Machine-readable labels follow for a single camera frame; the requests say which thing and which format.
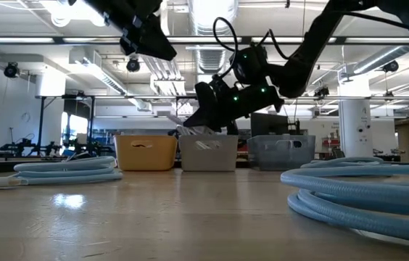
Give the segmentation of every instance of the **desk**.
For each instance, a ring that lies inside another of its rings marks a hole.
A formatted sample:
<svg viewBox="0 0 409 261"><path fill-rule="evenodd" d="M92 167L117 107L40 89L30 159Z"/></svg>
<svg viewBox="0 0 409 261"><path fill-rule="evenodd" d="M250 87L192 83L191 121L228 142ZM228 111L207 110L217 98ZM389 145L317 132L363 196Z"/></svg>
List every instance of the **desk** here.
<svg viewBox="0 0 409 261"><path fill-rule="evenodd" d="M126 173L0 191L0 260L409 260L292 212L279 173Z"/></svg>

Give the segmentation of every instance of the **plastic bin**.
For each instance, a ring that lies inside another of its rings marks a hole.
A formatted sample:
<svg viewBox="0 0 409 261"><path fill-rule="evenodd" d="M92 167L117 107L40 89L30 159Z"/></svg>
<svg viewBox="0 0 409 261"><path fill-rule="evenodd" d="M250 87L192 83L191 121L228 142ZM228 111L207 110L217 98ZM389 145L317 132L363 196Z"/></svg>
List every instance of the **plastic bin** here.
<svg viewBox="0 0 409 261"><path fill-rule="evenodd" d="M248 160L258 170L291 170L314 160L315 136L256 136L248 140Z"/></svg>
<svg viewBox="0 0 409 261"><path fill-rule="evenodd" d="M174 166L177 139L172 136L115 136L121 170L169 170Z"/></svg>
<svg viewBox="0 0 409 261"><path fill-rule="evenodd" d="M179 138L183 171L235 171L238 136L185 135Z"/></svg>

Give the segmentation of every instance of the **coiled hose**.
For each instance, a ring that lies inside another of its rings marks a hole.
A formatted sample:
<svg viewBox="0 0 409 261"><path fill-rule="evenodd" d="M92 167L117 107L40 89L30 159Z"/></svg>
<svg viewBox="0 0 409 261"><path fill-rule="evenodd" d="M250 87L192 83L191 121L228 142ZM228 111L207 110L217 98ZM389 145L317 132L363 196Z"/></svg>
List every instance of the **coiled hose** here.
<svg viewBox="0 0 409 261"><path fill-rule="evenodd" d="M77 159L58 163L26 163L15 166L18 174L0 177L0 188L20 185L88 183L123 178L115 170L114 157Z"/></svg>
<svg viewBox="0 0 409 261"><path fill-rule="evenodd" d="M326 179L398 174L409 175L409 165L385 165L379 158L357 157L303 165L282 173L281 181L301 188L288 198L289 206L301 215L409 241L409 183Z"/></svg>

